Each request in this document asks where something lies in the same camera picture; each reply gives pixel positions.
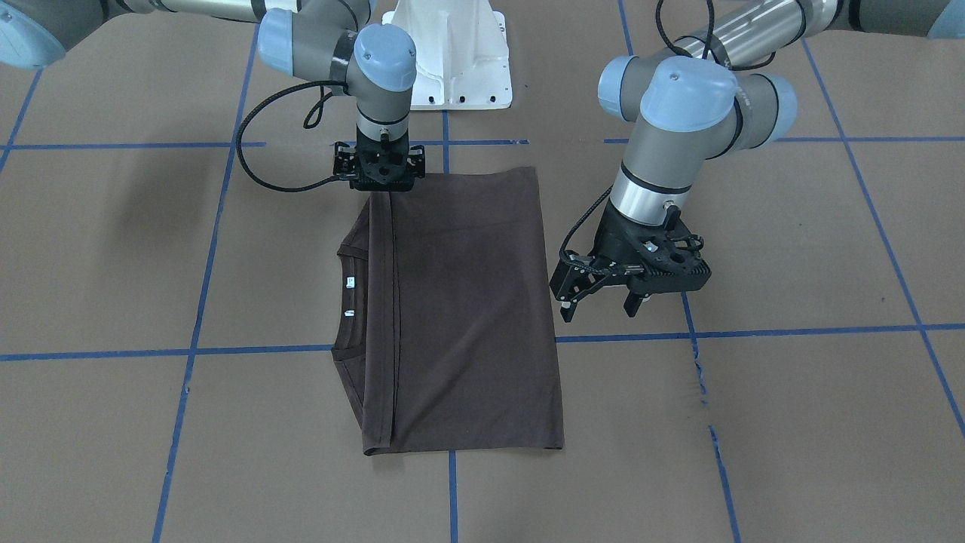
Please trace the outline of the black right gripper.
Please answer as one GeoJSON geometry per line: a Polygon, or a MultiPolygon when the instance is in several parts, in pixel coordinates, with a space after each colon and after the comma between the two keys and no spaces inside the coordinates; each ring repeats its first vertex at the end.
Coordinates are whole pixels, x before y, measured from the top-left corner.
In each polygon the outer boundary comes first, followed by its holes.
{"type": "Polygon", "coordinates": [[[334,176],[360,192],[409,192],[425,176],[424,146],[411,145],[407,134],[375,140],[358,133],[353,145],[335,143],[334,176]]]}

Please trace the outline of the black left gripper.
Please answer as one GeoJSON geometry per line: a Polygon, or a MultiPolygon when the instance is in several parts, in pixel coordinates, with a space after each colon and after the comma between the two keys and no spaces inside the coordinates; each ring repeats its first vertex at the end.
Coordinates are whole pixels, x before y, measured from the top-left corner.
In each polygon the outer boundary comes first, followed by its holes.
{"type": "Polygon", "coordinates": [[[700,254],[703,247],[703,238],[690,232],[673,201],[663,204],[656,225],[644,225],[599,198],[565,235],[550,291],[561,305],[559,313],[574,316],[582,299],[604,287],[624,286],[629,293],[623,311],[634,318],[655,293],[699,291],[706,285],[712,271],[700,254]],[[600,206],[605,209],[592,250],[586,255],[569,250],[573,235],[600,206]]]}

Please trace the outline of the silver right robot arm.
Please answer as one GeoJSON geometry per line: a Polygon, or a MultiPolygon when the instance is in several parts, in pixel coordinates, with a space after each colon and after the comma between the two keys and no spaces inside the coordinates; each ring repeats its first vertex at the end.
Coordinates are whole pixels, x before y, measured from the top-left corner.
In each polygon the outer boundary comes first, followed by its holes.
{"type": "Polygon", "coordinates": [[[237,126],[234,152],[245,174],[262,188],[306,192],[347,183],[362,192],[407,192],[425,175],[424,148],[410,141],[417,49],[400,27],[375,21],[375,1],[4,1],[2,62],[41,71],[108,24],[164,15],[243,26],[253,34],[262,64],[294,80],[256,104],[237,126]],[[297,92],[317,90],[303,127],[320,124],[333,97],[355,103],[355,133],[333,148],[329,175],[302,186],[277,185],[248,164],[244,139],[266,107],[297,92]]]}

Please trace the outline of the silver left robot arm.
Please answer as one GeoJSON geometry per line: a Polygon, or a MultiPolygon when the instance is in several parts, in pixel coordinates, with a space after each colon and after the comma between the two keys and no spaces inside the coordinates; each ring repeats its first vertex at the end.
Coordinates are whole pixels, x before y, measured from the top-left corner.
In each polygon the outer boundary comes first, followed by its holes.
{"type": "Polygon", "coordinates": [[[599,103],[634,123],[620,168],[603,196],[592,250],[559,248],[550,291],[570,322],[577,305],[623,286],[634,317],[655,293],[702,289],[711,269],[703,238],[680,216],[707,159],[783,137],[798,97],[783,77],[762,72],[782,48],[829,29],[963,38],[961,1],[750,1],[729,14],[709,6],[706,26],[651,57],[614,58],[599,77],[599,103]]]}

